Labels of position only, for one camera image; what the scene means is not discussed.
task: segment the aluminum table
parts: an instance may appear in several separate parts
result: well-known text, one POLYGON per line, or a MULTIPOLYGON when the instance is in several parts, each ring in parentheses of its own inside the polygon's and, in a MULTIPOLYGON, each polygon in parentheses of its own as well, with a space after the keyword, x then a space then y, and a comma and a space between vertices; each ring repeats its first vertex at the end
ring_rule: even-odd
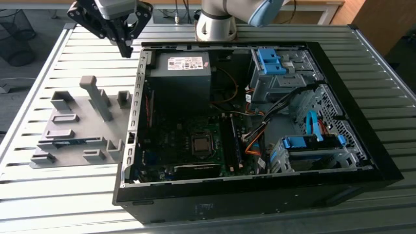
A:
POLYGON ((115 164, 29 168, 53 92, 85 96, 83 75, 97 77, 108 95, 132 91, 140 43, 193 37, 191 25, 149 25, 125 59, 108 40, 65 26, 0 146, 0 233, 416 233, 416 98, 359 30, 347 26, 239 26, 239 39, 320 42, 405 177, 385 189, 331 208, 143 226, 111 204, 115 164))

